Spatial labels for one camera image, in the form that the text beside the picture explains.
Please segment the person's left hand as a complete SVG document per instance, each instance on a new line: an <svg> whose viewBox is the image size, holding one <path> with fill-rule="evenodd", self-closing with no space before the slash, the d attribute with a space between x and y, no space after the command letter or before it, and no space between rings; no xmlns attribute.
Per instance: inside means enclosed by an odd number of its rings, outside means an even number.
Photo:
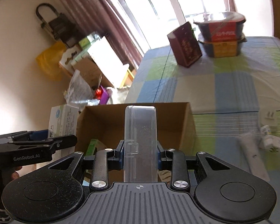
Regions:
<svg viewBox="0 0 280 224"><path fill-rule="evenodd" d="M23 168L22 166L16 167L13 170L13 172L9 173L9 175L0 176L0 181L3 180L3 183L7 184L7 183L10 183L13 180L16 180L17 178L20 177L18 171L21 170L22 168Z"/></svg>

